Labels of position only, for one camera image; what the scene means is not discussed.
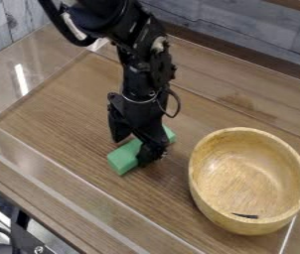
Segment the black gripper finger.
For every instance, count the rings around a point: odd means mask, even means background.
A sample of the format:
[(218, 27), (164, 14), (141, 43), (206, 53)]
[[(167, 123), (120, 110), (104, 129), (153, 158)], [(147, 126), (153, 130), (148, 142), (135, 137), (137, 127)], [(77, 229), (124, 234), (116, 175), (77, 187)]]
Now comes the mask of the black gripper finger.
[(139, 152), (136, 154), (136, 162), (140, 168), (144, 168), (152, 162), (160, 160), (167, 154), (167, 142), (140, 144)]
[(115, 143), (119, 143), (121, 140), (124, 140), (129, 136), (131, 128), (117, 111), (111, 110), (108, 112), (107, 119), (108, 119), (111, 139)]

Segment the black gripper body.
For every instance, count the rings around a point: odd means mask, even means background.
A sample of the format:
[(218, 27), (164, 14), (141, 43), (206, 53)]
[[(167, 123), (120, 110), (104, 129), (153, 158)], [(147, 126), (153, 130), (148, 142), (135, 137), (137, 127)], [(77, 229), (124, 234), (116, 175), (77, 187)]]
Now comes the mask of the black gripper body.
[(162, 117), (168, 101), (167, 92), (160, 92), (159, 95), (145, 103), (133, 103), (115, 92), (107, 93), (107, 100), (107, 117), (111, 110), (117, 111), (131, 128), (131, 134), (133, 134), (141, 142), (168, 143), (162, 125)]

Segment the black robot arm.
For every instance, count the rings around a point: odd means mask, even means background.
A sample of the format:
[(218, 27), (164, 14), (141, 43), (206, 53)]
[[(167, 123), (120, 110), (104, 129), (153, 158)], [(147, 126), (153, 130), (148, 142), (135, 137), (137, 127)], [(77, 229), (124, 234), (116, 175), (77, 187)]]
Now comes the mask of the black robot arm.
[(105, 38), (121, 65), (120, 90), (107, 94), (107, 121), (113, 142), (135, 136), (140, 148), (135, 162), (158, 161), (170, 144), (162, 118), (168, 115), (175, 78), (164, 26), (139, 0), (74, 0), (72, 4), (37, 0), (65, 39), (79, 47)]

